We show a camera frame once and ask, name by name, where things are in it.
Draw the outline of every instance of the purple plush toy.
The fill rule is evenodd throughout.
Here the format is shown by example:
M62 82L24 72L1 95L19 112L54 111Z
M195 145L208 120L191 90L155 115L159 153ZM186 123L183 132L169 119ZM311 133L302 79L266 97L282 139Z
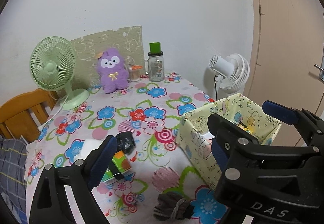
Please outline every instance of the purple plush toy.
M115 48L108 48L99 55L97 72L105 93L128 88L128 71L124 68L124 59Z

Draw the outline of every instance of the fan grille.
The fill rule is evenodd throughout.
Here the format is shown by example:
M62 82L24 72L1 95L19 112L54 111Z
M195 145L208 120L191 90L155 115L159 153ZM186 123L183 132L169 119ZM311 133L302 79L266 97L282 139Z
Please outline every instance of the fan grille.
M231 54L225 59L234 65L234 71L222 80L219 87L228 94L235 93L246 83L250 74L250 66L240 54Z
M76 54L71 43L62 37L48 37L33 50L30 73L36 84L49 91L63 88L73 77Z

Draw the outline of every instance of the fan base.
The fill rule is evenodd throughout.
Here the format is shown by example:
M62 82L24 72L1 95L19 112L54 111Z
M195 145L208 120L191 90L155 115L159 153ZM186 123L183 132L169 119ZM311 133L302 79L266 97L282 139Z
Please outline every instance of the fan base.
M80 106L82 103L84 103L88 99L89 95L90 95L89 91L87 91L85 89L74 90L73 98L71 98L70 100L67 100L64 103L64 105L63 105L64 100L62 100L60 107L62 108L62 110L71 110L73 108L76 108L76 107Z

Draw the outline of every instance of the plaid blanket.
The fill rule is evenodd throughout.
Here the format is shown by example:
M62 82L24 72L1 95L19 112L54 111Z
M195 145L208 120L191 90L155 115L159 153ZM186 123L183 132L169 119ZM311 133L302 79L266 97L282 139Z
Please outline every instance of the plaid blanket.
M19 223L27 224L25 161L26 143L0 136L0 192Z

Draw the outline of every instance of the wooden bed frame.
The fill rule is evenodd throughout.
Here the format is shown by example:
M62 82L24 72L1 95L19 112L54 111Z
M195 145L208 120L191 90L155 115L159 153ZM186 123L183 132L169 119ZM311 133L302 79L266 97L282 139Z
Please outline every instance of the wooden bed frame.
M29 142L38 139L40 132L30 112L40 124L45 123L48 114L43 104L46 102L53 109L54 98L57 98L56 92L36 89L10 99L0 107L0 134L7 139L23 136Z

